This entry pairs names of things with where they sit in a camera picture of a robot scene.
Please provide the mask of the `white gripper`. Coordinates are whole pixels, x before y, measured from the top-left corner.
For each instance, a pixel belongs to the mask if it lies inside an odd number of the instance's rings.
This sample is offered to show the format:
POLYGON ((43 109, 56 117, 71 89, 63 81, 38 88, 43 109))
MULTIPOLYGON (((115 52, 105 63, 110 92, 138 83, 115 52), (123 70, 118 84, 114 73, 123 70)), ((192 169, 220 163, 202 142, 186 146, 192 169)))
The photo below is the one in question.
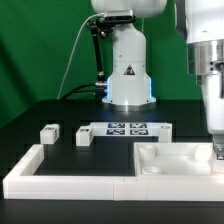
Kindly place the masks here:
POLYGON ((212 135, 214 151, 224 155, 224 78, 207 75, 201 87, 206 111, 207 129, 212 135))

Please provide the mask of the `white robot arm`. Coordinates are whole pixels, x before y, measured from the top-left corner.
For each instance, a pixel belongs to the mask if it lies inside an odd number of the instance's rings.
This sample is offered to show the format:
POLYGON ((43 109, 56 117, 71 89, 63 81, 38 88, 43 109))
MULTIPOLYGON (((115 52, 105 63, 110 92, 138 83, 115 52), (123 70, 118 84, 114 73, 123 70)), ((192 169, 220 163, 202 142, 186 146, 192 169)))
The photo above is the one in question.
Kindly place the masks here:
MULTIPOLYGON (((155 101, 146 39, 133 22, 161 14, 168 0, 91 0, 98 33, 113 36, 113 72, 103 102, 139 110, 155 101)), ((187 43, 188 73, 201 86, 213 150, 224 156, 224 0, 174 0, 175 28, 187 43)))

